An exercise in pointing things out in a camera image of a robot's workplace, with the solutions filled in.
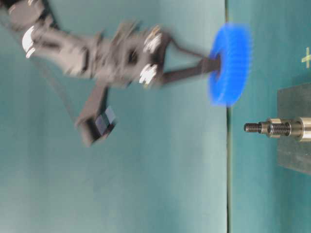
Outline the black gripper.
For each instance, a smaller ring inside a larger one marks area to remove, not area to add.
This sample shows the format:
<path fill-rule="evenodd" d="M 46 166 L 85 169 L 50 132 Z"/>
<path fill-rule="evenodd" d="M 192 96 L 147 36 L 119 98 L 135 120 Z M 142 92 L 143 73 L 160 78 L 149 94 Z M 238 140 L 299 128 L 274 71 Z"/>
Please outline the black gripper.
<path fill-rule="evenodd" d="M 207 58 L 204 54 L 179 45 L 159 26 L 139 31 L 133 23 L 122 23 L 113 38 L 97 34 L 85 36 L 84 39 L 89 49 L 89 63 L 84 78 L 94 79 L 102 85 L 167 85 L 221 69 L 220 57 Z M 201 60 L 193 67 L 164 73 L 168 44 L 179 52 Z"/>

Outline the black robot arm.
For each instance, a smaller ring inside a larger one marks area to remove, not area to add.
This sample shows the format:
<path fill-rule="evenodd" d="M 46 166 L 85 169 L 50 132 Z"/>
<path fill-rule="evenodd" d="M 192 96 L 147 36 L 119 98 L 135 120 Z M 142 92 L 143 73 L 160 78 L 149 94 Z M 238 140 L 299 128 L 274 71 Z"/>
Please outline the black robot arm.
<path fill-rule="evenodd" d="M 113 37 L 77 35 L 57 27 L 45 0 L 5 0 L 3 5 L 27 58 L 45 57 L 66 74 L 95 79 L 99 86 L 162 85 L 221 69 L 219 55 L 212 58 L 177 45 L 200 61 L 164 72 L 166 50 L 176 40 L 159 26 L 141 31 L 135 23 L 122 23 Z"/>

